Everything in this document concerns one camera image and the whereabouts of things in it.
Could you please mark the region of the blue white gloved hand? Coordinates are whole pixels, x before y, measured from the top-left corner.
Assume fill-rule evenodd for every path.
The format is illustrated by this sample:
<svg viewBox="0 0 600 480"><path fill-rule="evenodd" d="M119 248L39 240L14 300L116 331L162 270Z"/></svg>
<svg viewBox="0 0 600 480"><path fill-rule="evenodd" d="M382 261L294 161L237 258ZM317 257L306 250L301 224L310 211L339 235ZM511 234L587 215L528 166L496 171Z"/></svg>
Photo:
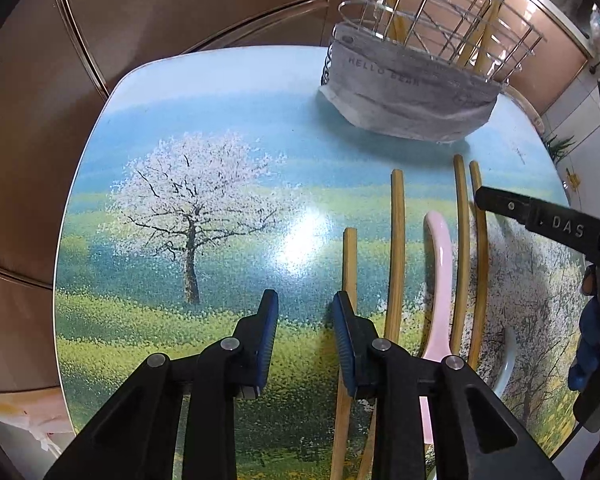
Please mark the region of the blue white gloved hand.
<svg viewBox="0 0 600 480"><path fill-rule="evenodd" d="M581 292L588 297L579 321L576 356L569 367L568 388L577 391L573 414L589 432L600 430L600 272L594 264L585 271Z"/></svg>

